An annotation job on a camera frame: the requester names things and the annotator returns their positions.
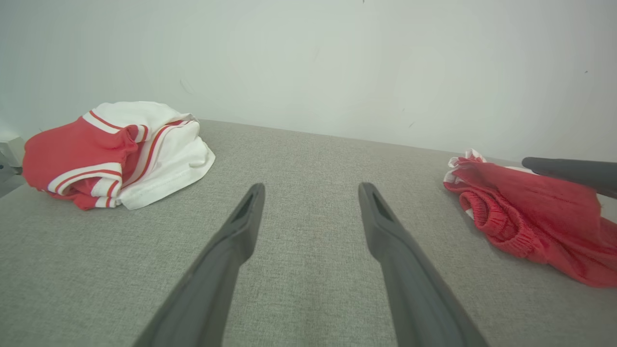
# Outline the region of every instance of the folded shirt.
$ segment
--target folded shirt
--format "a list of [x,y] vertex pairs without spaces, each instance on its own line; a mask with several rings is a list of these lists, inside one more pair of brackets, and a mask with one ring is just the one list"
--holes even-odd
[[600,216],[594,189],[501,167],[474,150],[449,165],[444,186],[495,247],[590,286],[617,286],[617,225]]
[[202,178],[215,160],[191,114],[146,101],[101,104],[25,149],[28,184],[83,210],[147,206]]

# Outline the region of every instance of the white wall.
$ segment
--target white wall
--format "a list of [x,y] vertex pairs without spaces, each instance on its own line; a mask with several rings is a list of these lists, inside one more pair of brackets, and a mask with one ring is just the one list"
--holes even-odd
[[12,127],[2,118],[0,118],[0,140],[10,140],[17,136]]
[[29,138],[101,102],[152,100],[504,159],[617,161],[615,18],[615,0],[5,0],[0,117]]

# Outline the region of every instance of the wall mark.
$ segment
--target wall mark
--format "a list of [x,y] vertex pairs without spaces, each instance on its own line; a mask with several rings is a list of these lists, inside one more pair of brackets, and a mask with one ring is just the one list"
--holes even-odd
[[319,52],[321,51],[321,46],[317,46],[315,48],[315,56],[313,57],[313,61],[317,61],[317,57],[319,56]]
[[184,89],[185,92],[191,95],[195,94],[195,91],[193,90],[191,85],[184,78],[180,79],[180,85],[182,86],[182,89]]

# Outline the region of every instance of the red stripe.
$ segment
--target red stripe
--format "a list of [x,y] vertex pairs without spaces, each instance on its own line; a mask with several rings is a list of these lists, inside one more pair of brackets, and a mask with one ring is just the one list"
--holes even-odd
[[92,112],[92,110],[90,110],[90,114],[91,114],[94,118],[98,119],[101,123],[103,123],[103,124],[107,125],[108,127],[112,127],[112,128],[114,128],[114,129],[122,129],[122,128],[120,128],[120,127],[116,127],[115,125],[113,125],[113,124],[111,124],[111,123],[106,122],[103,118],[100,118],[99,116],[97,116],[96,114],[94,114],[94,112]]
[[162,127],[159,132],[156,134],[156,137],[154,138],[154,140],[152,141],[152,146],[150,146],[150,151],[148,152],[148,159],[146,160],[146,165],[144,166],[143,171],[141,172],[141,174],[139,175],[139,177],[135,180],[132,181],[131,183],[127,184],[124,186],[124,188],[132,185],[133,183],[139,181],[141,179],[141,177],[144,176],[144,174],[146,173],[146,171],[148,170],[148,167],[150,166],[150,161],[152,160],[152,155],[154,154],[154,148],[156,147],[156,142],[159,140],[161,134],[163,133],[163,131],[165,129],[167,129],[168,127],[171,127],[171,125],[166,125],[164,127]]
[[122,177],[122,174],[121,174],[120,172],[117,172],[117,171],[111,171],[111,170],[94,170],[94,171],[83,172],[83,173],[81,173],[81,174],[79,173],[79,174],[77,174],[77,175],[71,176],[71,177],[67,178],[66,180],[64,180],[64,181],[60,182],[60,184],[59,184],[59,185],[57,185],[56,187],[54,187],[54,191],[57,191],[57,190],[58,190],[58,187],[61,187],[64,183],[66,183],[66,182],[67,182],[67,181],[69,181],[69,180],[72,180],[72,179],[73,179],[73,178],[75,178],[75,177],[79,177],[79,176],[82,176],[82,175],[94,174],[94,173],[96,173],[96,172],[101,172],[101,173],[104,173],[104,174],[112,174],[112,175],[116,175],[116,176]]
[[148,138],[148,127],[143,125],[144,127],[144,136],[141,138],[141,142],[145,141]]
[[107,196],[112,196],[112,193],[114,192],[114,188],[115,188],[115,186],[118,185],[118,182],[119,181],[116,181],[116,182],[112,183],[112,186],[109,187],[109,190],[107,191]]

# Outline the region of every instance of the gray tabletop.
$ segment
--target gray tabletop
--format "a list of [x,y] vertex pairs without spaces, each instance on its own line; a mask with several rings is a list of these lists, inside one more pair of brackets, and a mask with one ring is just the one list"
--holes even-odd
[[617,291],[517,259],[442,186],[452,153],[202,122],[217,155],[148,207],[80,211],[22,186],[0,199],[0,345],[128,346],[251,184],[266,203],[227,346],[392,346],[357,186],[374,183],[492,346],[606,346]]

